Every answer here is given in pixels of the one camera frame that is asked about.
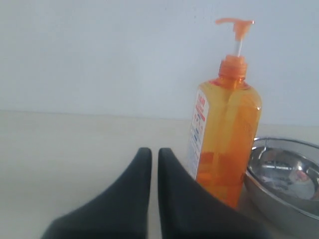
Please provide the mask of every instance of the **metal bowl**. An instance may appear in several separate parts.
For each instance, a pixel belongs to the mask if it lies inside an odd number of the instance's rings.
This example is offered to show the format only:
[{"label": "metal bowl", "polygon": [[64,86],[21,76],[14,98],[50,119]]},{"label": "metal bowl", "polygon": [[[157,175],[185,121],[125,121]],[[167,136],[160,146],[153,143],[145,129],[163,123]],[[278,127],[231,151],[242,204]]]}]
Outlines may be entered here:
[{"label": "metal bowl", "polygon": [[245,186],[273,223],[303,239],[319,238],[319,146],[255,138]]}]

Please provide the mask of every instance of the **black plastic tip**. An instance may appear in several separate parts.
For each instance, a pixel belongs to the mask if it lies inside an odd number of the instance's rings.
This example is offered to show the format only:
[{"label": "black plastic tip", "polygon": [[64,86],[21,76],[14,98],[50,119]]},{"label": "black plastic tip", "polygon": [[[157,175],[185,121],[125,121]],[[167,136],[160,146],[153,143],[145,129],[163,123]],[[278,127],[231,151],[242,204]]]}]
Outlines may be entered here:
[{"label": "black plastic tip", "polygon": [[158,191],[163,239],[272,238],[262,225],[206,192],[170,148],[159,150]]},{"label": "black plastic tip", "polygon": [[140,148],[123,174],[81,208],[54,220],[42,239],[145,239],[152,152]]}]

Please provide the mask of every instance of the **orange pump bottle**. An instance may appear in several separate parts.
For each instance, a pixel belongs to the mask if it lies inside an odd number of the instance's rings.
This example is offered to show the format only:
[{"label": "orange pump bottle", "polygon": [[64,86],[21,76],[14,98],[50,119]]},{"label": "orange pump bottle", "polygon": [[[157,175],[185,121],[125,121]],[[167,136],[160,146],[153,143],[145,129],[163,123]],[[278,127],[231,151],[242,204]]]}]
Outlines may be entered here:
[{"label": "orange pump bottle", "polygon": [[236,208],[258,127],[262,102],[245,82],[247,64],[240,50],[253,21],[234,24],[236,50],[221,61],[218,78],[199,85],[188,145],[190,175],[209,193]]}]

